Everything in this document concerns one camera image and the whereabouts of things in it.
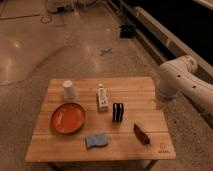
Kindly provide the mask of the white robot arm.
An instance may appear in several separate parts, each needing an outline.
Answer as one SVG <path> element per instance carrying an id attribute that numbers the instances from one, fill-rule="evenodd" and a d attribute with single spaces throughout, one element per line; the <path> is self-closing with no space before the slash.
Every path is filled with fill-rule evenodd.
<path id="1" fill-rule="evenodd" d="M 196 77 L 197 69 L 197 61 L 189 55 L 164 62 L 158 70 L 158 92 L 165 99 L 173 99 L 180 91 L 213 114 L 213 84 Z"/>

